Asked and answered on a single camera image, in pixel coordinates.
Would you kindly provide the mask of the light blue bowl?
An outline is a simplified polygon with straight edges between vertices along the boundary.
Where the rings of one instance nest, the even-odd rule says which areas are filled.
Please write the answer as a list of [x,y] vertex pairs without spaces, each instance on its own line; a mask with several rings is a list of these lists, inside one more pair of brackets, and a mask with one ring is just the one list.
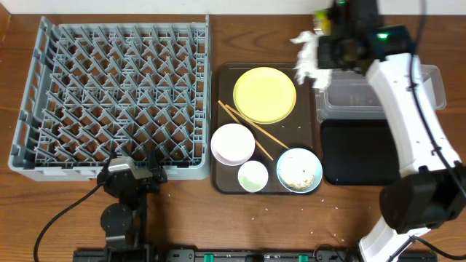
[[313,151],[292,148],[277,160],[276,173],[279,182],[289,192],[311,194],[320,187],[323,166]]

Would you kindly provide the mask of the white tissue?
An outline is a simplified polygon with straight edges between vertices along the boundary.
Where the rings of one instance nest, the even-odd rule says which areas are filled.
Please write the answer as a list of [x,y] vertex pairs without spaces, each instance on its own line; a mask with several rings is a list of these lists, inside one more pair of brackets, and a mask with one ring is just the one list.
[[319,69],[317,67],[317,47],[319,36],[311,31],[302,31],[296,38],[291,39],[294,44],[303,44],[297,54],[296,81],[303,84],[306,78],[313,79],[312,87],[317,90],[326,90],[331,83],[332,69]]

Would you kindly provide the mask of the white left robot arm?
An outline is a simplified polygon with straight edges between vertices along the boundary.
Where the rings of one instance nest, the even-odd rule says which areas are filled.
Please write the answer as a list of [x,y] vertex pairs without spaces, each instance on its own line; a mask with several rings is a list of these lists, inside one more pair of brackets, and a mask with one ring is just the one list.
[[146,168],[136,167],[130,156],[118,157],[112,152],[97,182],[118,199],[100,217],[106,234],[103,260],[156,261],[157,249],[146,241],[147,195],[159,192],[160,185],[167,182],[167,174],[155,151],[149,154]]

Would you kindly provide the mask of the small pale green cup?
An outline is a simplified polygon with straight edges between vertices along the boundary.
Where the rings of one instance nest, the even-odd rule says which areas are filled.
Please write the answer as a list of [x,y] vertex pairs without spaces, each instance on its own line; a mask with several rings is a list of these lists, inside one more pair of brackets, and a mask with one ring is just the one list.
[[258,161],[247,161],[238,170],[240,185],[250,193],[262,190],[268,182],[267,168]]

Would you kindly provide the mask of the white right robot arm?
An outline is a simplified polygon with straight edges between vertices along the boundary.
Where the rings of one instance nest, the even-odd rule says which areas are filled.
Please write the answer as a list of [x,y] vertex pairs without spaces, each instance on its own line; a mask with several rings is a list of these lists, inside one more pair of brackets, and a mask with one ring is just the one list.
[[381,218],[348,261],[396,261],[465,207],[465,166],[425,92],[420,39],[387,26],[375,1],[334,1],[318,39],[317,67],[352,70],[374,89],[398,153],[400,180],[379,195]]

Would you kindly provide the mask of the pink white bowl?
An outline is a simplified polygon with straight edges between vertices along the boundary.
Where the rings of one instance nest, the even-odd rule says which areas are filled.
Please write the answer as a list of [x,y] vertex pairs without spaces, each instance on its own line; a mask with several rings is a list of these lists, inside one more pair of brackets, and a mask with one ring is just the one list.
[[227,166],[237,166],[252,157],[256,148],[252,132],[241,124],[225,124],[211,138],[210,149],[215,159]]

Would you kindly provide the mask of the green yellow snack wrapper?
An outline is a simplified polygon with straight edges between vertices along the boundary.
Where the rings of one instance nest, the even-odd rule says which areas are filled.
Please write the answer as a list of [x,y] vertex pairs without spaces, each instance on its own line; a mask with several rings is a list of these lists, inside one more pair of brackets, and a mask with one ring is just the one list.
[[326,9],[316,11],[313,22],[315,34],[321,36],[331,34],[331,22],[328,18],[328,11]]

